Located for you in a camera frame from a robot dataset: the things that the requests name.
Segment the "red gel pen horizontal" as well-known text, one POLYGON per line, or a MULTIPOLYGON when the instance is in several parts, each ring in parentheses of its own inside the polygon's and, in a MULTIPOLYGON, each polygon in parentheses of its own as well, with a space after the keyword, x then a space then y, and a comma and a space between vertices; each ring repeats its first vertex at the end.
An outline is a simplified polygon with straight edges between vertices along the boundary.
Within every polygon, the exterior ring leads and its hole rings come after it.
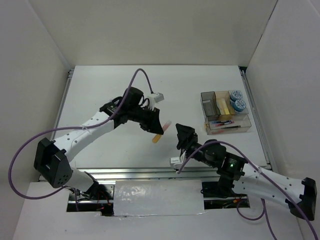
POLYGON ((233 124, 233 122, 222 122, 222 123, 218 123, 218 124, 215 124, 214 127, 215 127, 215 128, 218 128, 218 127, 223 127, 223 126, 227 126, 227 125, 230 125, 230 124, 233 124))

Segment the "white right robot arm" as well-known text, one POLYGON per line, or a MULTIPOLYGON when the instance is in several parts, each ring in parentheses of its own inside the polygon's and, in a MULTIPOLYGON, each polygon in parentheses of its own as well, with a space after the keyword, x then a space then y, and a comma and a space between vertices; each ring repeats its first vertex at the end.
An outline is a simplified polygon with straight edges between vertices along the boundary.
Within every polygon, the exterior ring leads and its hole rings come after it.
POLYGON ((194 159, 216 170, 219 175, 217 191, 223 196, 245 194, 277 203, 297 218, 315 219, 317 186, 309 177, 296 179, 264 169, 242 154, 227 151, 221 141, 211 139, 198 142, 194 128, 177 123, 180 163, 175 170, 181 172, 187 162, 194 159))

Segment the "yellow highlighter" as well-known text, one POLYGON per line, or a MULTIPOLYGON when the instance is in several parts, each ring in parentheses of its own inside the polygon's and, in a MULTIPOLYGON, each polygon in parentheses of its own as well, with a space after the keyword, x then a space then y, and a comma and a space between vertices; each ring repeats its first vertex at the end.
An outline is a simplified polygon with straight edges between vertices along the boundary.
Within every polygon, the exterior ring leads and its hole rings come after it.
POLYGON ((229 112, 229 109, 228 109, 228 106, 227 106, 227 103, 226 103, 225 99, 224 98, 220 98, 219 102, 220 102, 220 105, 221 105, 221 107, 223 109, 224 114, 225 115, 229 115, 230 112, 229 112))

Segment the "blue gel pen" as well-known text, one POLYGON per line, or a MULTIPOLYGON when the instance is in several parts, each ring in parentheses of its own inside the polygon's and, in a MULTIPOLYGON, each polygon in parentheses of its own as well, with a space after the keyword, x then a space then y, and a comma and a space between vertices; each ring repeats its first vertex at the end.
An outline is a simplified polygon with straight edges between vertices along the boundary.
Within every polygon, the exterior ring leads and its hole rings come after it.
POLYGON ((233 123, 234 123, 233 120, 211 121, 210 122, 211 125, 215 125, 215 126, 223 126, 223 125, 229 125, 229 124, 233 124, 233 123))

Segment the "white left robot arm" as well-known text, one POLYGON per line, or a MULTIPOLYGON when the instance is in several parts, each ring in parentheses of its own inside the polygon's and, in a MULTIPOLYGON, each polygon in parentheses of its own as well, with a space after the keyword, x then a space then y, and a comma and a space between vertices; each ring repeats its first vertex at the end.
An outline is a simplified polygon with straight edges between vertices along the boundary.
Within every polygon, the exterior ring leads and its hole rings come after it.
POLYGON ((127 121, 139 123, 142 130, 163 135, 160 110, 155 105, 164 100, 162 93, 144 93, 130 87, 123 96, 104 104, 99 111, 79 129, 54 140, 43 138, 38 142, 34 168, 54 188, 63 186, 79 190, 88 200, 105 190, 89 173, 82 172, 70 163, 84 148, 127 121))

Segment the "blue white glue jar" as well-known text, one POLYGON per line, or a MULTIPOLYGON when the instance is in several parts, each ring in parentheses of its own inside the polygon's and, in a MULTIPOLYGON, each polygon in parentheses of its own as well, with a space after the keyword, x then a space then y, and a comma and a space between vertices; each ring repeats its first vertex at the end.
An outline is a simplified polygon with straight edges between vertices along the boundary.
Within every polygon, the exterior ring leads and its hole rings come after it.
POLYGON ((243 99, 243 94, 240 90, 232 90, 229 92, 230 100, 235 102, 243 99))

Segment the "black red pen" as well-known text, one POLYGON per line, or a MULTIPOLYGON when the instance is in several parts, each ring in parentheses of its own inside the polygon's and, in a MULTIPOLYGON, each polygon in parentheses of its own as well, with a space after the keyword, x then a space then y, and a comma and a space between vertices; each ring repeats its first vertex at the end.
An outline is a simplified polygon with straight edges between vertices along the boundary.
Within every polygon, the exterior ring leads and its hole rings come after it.
POLYGON ((228 129, 238 129, 240 128, 240 125, 235 125, 235 126, 228 126, 228 127, 223 127, 221 130, 228 130, 228 129))

